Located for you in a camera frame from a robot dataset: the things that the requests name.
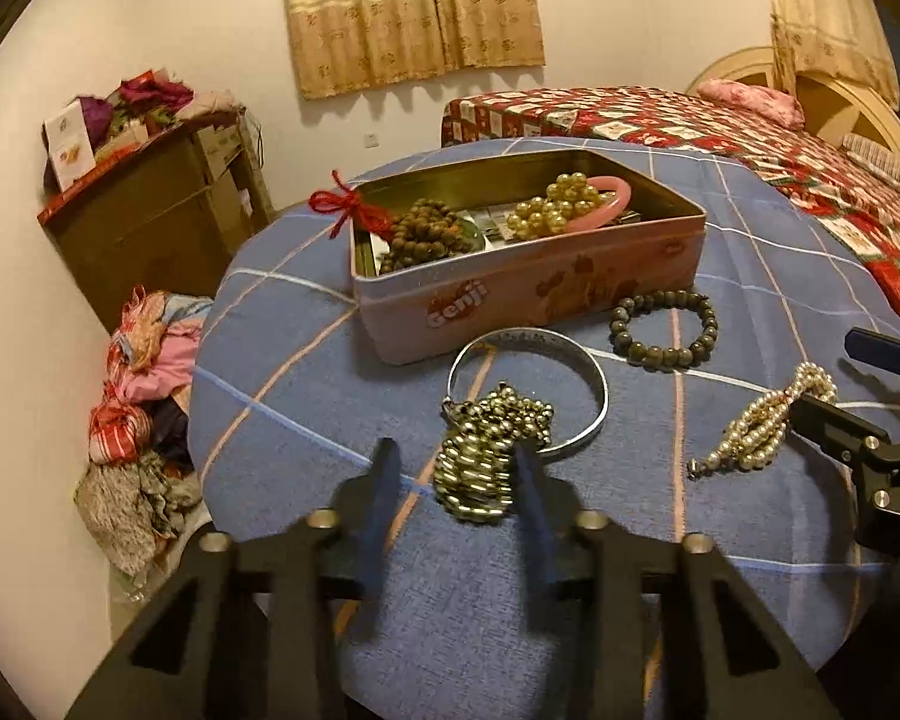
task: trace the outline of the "pink pillow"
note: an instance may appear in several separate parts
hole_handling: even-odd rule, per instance
[[[797,98],[766,86],[748,86],[727,79],[709,79],[697,87],[697,94],[713,103],[754,111],[764,119],[769,119],[787,129],[803,129],[806,123],[802,105]]]

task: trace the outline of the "blue tablecloth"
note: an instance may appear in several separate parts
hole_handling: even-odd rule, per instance
[[[733,557],[810,664],[822,665],[869,602],[882,557],[852,539],[853,500],[837,464],[789,439],[767,470],[698,482],[690,457],[764,388],[782,388],[803,359],[824,365],[840,401],[900,440],[900,378],[845,358],[852,325],[900,335],[900,321],[853,255],[813,218],[741,165],[696,151],[577,139],[468,143],[415,154],[359,180],[503,152],[591,148],[707,210],[697,289],[720,319],[713,359],[687,374],[648,373],[611,352],[605,316],[555,329],[589,347],[612,402],[586,450],[551,467],[588,507],[636,533],[706,531]],[[346,236],[330,218],[290,210],[234,259],[205,325],[194,374],[190,447],[218,528],[276,533],[367,463],[381,436],[403,451],[404,511],[376,629],[357,618],[341,644],[344,688],[386,720],[551,717],[569,665],[572,613],[530,626],[515,523],[449,517],[415,483],[442,438],[439,402],[451,357],[380,362],[351,298]],[[684,343],[700,329],[676,312]],[[647,343],[673,343],[671,318],[634,321]],[[485,374],[554,403],[554,440],[592,418],[586,386],[554,361],[501,353]],[[658,664],[653,660],[652,670]],[[660,690],[650,692],[658,702]]]

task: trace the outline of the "white wall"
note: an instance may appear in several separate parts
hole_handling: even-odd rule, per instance
[[[127,66],[113,0],[34,0],[0,46],[0,668],[58,718],[108,647],[106,561],[71,496],[106,333],[36,223],[40,122]]]
[[[547,66],[465,71],[331,100],[296,93],[284,0],[125,0],[136,73],[167,66],[194,87],[229,87],[264,127],[274,205],[328,186],[334,167],[355,175],[439,147],[448,100],[533,86],[653,84],[682,91],[732,50],[766,45],[769,0],[538,0]],[[380,146],[365,149],[367,132]]]
[[[34,215],[40,122],[77,93],[167,66],[229,87],[260,119],[282,207],[439,146],[444,103],[538,85],[682,90],[769,40],[767,0],[539,0],[546,70],[465,71],[336,100],[295,90],[283,0],[34,0],[0,47],[0,666],[40,720],[62,717],[106,651],[106,567],[71,493],[106,334]],[[367,132],[380,146],[362,147]]]

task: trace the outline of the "red plaid cloth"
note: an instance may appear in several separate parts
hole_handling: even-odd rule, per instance
[[[90,412],[90,460],[97,464],[136,460],[146,449],[154,427],[143,409],[122,402],[114,388],[115,383],[130,370],[130,363],[117,343],[117,336],[130,332],[145,300],[143,288],[137,287],[125,304],[120,327],[110,337],[110,346],[106,349],[107,381],[103,385],[103,400]]]
[[[107,382],[101,404],[90,412],[90,460],[101,466],[136,460],[146,449],[153,427],[143,409],[122,403]]]
[[[853,251],[900,315],[900,194],[829,143],[751,111],[645,87],[476,95],[453,100],[443,113],[444,146],[540,135],[736,159]]]

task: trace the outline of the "wooden cabinet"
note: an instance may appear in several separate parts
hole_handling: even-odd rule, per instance
[[[230,119],[161,134],[43,221],[108,331],[137,285],[213,296],[233,255],[272,217],[245,128]]]

